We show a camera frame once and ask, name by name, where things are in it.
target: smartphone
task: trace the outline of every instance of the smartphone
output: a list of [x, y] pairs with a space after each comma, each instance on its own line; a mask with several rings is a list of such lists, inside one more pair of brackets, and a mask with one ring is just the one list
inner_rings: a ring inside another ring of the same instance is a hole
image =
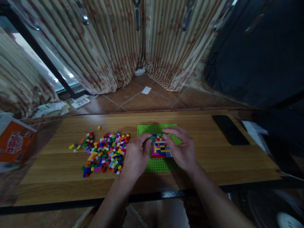
[[212, 115], [213, 120], [222, 130], [228, 142], [233, 146], [250, 145], [249, 141], [226, 115]]

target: finger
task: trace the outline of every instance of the finger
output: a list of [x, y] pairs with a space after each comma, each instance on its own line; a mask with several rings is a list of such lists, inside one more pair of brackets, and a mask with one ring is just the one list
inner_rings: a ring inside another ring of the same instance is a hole
[[187, 147], [188, 146], [188, 144], [187, 143], [182, 143], [182, 144], [179, 144], [179, 145], [177, 145], [178, 147]]
[[167, 127], [167, 128], [179, 130], [179, 131], [183, 132], [184, 134], [187, 134], [186, 130], [181, 127], [175, 126], [175, 127]]
[[148, 139], [143, 143], [143, 155], [150, 157], [150, 149], [151, 149], [152, 140]]
[[175, 150], [178, 150], [179, 148], [175, 144], [175, 142], [172, 140], [172, 138], [169, 135], [163, 135], [164, 139], [166, 140], [167, 145], [169, 146], [171, 153], [174, 153]]
[[142, 133], [141, 135], [137, 136], [135, 141], [143, 144], [148, 138], [150, 138], [152, 135], [149, 133]]
[[163, 129], [163, 132], [167, 133], [167, 134], [173, 134], [175, 135], [177, 138], [179, 138], [181, 140], [182, 143], [187, 143], [187, 135], [180, 132], [179, 130], [176, 129]]

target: pile of lego bricks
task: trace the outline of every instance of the pile of lego bricks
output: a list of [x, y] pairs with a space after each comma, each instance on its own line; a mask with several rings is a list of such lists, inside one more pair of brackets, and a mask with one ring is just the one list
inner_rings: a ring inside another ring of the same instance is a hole
[[86, 139], [82, 139], [78, 145], [71, 145], [69, 148], [77, 152], [84, 148], [88, 153], [88, 160], [81, 168], [83, 177], [90, 176], [91, 172], [106, 171], [106, 165], [109, 170], [120, 174], [122, 170], [122, 155], [125, 155], [130, 135], [120, 135], [120, 133], [107, 133], [99, 142], [94, 142], [93, 133], [87, 134]]
[[151, 143], [151, 154], [152, 158], [167, 158], [172, 157], [169, 146], [167, 145], [163, 134], [153, 134], [150, 139]]

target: curtain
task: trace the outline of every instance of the curtain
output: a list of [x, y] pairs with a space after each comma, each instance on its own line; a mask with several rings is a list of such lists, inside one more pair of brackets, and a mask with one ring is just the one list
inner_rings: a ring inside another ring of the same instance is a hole
[[28, 118], [39, 105], [59, 98], [11, 36], [0, 27], [0, 112]]
[[75, 0], [28, 0], [22, 5], [38, 21], [40, 39], [88, 92], [115, 92], [132, 80], [141, 52], [133, 2], [83, 2], [89, 25], [81, 23]]
[[199, 62], [212, 37], [213, 26], [226, 1], [196, 0], [186, 31], [182, 22], [185, 0], [145, 0], [146, 74], [166, 90], [179, 92]]
[[226, 0], [196, 0], [184, 32], [186, 0], [141, 0], [140, 31], [132, 0], [83, 2], [87, 26], [80, 21], [75, 0], [22, 4], [39, 22], [39, 36], [56, 57], [86, 90], [103, 94], [129, 84], [141, 66], [166, 90], [180, 91], [214, 36]]

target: orange box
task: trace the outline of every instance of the orange box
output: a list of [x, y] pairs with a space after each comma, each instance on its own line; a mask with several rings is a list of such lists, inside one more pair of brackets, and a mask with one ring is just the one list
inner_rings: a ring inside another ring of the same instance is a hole
[[20, 164], [28, 151], [36, 130], [12, 117], [0, 114], [0, 162]]

